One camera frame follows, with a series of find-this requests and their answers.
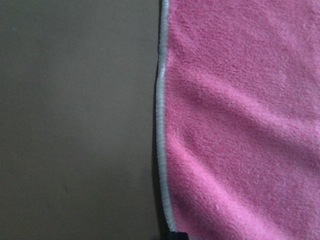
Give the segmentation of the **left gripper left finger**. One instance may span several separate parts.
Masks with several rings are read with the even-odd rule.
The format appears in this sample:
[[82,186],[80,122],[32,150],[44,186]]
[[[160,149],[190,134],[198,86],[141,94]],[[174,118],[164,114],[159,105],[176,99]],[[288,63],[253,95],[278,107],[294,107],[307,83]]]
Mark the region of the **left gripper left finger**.
[[166,235],[166,240],[176,240],[176,232],[170,231]]

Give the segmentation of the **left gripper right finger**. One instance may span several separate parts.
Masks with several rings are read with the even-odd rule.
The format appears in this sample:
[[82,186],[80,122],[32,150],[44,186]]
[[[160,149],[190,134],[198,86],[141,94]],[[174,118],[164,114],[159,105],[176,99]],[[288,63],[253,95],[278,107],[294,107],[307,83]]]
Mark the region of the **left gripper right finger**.
[[188,240],[188,234],[186,232],[176,232],[175,239],[176,240]]

